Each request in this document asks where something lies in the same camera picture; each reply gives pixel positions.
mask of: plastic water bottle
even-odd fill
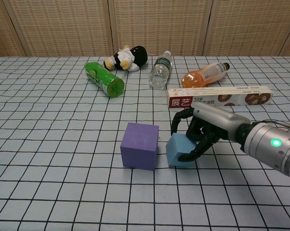
[[[160,55],[149,74],[149,85],[156,90],[165,90],[171,69],[171,52]]]

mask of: light blue cube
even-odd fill
[[[185,134],[173,133],[169,142],[166,144],[166,156],[169,166],[189,167],[195,164],[191,162],[179,162],[178,158],[182,155],[189,154],[195,149],[196,142],[188,139]]]

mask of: bottle cap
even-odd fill
[[[230,69],[230,64],[228,64],[228,63],[224,63],[224,65],[225,65],[226,71],[227,71],[228,69]]]

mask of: wall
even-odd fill
[[[0,0],[0,56],[290,55],[290,0]]]

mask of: purple cube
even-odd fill
[[[128,123],[120,145],[122,164],[144,170],[155,170],[159,126]]]

